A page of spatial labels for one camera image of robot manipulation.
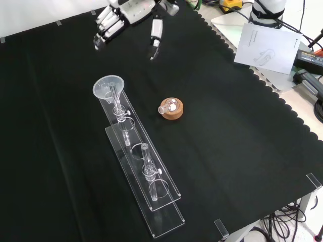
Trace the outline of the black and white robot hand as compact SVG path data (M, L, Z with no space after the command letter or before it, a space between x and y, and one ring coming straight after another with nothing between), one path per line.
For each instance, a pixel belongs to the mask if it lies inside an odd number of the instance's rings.
M158 1L109 1L95 22L97 33L93 39L96 50L116 38L125 28L143 22L153 15L149 59L154 60L159 52L163 33L163 20L156 11Z

